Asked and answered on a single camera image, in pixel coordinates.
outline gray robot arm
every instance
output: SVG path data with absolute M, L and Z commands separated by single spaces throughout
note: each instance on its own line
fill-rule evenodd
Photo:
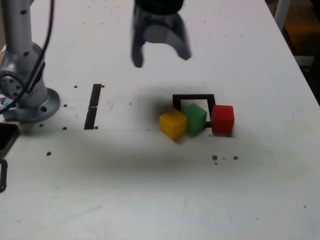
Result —
M 43 73 L 52 21 L 50 0 L 48 38 L 41 49 L 32 42 L 29 0 L 1 0 L 6 51 L 0 66 L 0 92 L 6 99 L 0 109 L 7 122 L 34 123 L 57 112 L 60 98 L 47 88 Z M 178 14 L 184 0 L 135 0 L 131 58 L 142 67 L 145 42 L 165 43 L 187 60 L 191 57 L 184 22 Z
M 7 122 L 43 121 L 59 109 L 60 98 L 44 83 L 46 63 L 44 56 L 40 57 L 41 47 L 32 42 L 30 1 L 1 0 L 1 5 L 6 41 L 0 66 L 0 91 L 6 96 L 2 108 L 23 94 L 14 107 L 3 113 L 3 117 Z

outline red cube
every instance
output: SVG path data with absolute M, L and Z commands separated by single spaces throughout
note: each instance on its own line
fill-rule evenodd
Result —
M 231 135 L 235 123 L 232 106 L 214 105 L 212 111 L 212 132 Z

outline cube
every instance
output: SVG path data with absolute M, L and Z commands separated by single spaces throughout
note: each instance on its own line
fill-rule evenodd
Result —
M 212 111 L 212 132 L 231 135 L 235 123 L 232 106 L 214 105 Z
M 176 140 L 187 130 L 187 117 L 173 108 L 159 119 L 160 130 L 172 140 Z
M 188 118 L 186 130 L 191 135 L 200 133 L 207 119 L 207 111 L 199 107 L 197 104 L 191 104 L 182 113 Z

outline black square frame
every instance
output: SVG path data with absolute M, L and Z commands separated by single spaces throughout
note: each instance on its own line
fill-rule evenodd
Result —
M 172 104 L 173 108 L 181 111 L 181 100 L 206 100 L 208 103 L 210 120 L 205 122 L 205 128 L 212 127 L 212 110 L 214 105 L 216 105 L 215 95 L 214 94 L 173 94 L 172 95 Z

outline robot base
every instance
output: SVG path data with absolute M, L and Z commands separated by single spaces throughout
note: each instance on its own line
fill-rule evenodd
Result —
M 60 107 L 60 97 L 58 93 L 47 88 L 48 99 L 41 105 L 32 108 L 12 107 L 3 114 L 6 122 L 36 123 L 50 118 Z M 3 105 L 6 106 L 12 100 L 6 98 Z

